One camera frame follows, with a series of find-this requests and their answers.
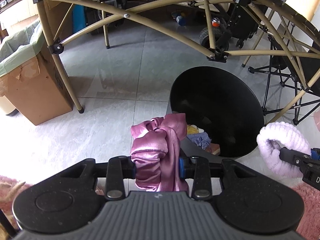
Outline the black round trash bin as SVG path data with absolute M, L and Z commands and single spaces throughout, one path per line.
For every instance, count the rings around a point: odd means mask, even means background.
M 171 87 L 168 113 L 184 113 L 186 122 L 203 129 L 220 153 L 213 155 L 190 139 L 181 141 L 187 156 L 207 158 L 211 163 L 238 159 L 257 148 L 264 126 L 262 107 L 252 90 L 232 73 L 200 66 L 181 73 Z

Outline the pink sponge block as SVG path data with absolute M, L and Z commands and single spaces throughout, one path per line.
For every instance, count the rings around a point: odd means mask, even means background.
M 210 143 L 206 147 L 205 151 L 212 154 L 212 155 L 219 155 L 220 154 L 220 145 Z

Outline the purple woven pouch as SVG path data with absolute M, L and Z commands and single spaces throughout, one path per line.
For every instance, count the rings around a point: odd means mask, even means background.
M 211 143 L 211 139 L 206 132 L 187 135 L 187 138 L 196 146 L 205 150 Z

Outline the yellow white plush toy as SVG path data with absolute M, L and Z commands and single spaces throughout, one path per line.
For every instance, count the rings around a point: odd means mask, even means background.
M 187 135 L 203 133 L 204 130 L 195 125 L 187 125 Z

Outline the cardboard box with green liner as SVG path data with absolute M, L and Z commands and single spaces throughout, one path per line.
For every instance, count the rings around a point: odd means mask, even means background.
M 1 95 L 34 125 L 73 109 L 39 20 L 4 38 Z

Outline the pink satin cloth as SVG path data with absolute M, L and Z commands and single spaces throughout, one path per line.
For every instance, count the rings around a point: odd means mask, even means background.
M 136 166 L 135 183 L 149 192 L 189 190 L 180 178 L 180 143 L 187 136 L 184 113 L 155 117 L 131 127 L 131 160 Z

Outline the black folding camp chair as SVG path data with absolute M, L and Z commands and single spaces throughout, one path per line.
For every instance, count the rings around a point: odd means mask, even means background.
M 311 78 L 316 74 L 319 68 L 319 59 L 310 58 L 310 57 L 301 57 L 300 63 L 302 66 L 302 70 L 304 72 L 304 76 L 306 82 L 309 82 Z M 294 69 L 291 61 L 286 56 L 278 56 L 278 55 L 271 55 L 269 64 L 263 67 L 253 68 L 248 67 L 248 71 L 252 74 L 261 73 L 267 75 L 267 83 L 265 89 L 265 95 L 262 105 L 262 111 L 264 115 L 278 113 L 281 109 L 274 109 L 268 110 L 266 108 L 267 97 L 270 88 L 270 81 L 272 76 L 278 76 L 280 78 L 280 86 L 285 88 L 291 88 L 295 91 L 295 95 L 298 94 L 299 91 L 303 90 L 302 81 L 298 77 L 296 70 Z M 304 116 L 301 118 L 299 117 L 300 109 L 305 106 L 314 105 L 314 107 L 308 111 Z M 311 113 L 313 113 L 319 107 L 319 99 L 309 101 L 309 102 L 302 102 L 302 99 L 299 99 L 291 109 L 294 110 L 294 119 L 293 124 L 298 125 L 303 120 L 306 119 Z

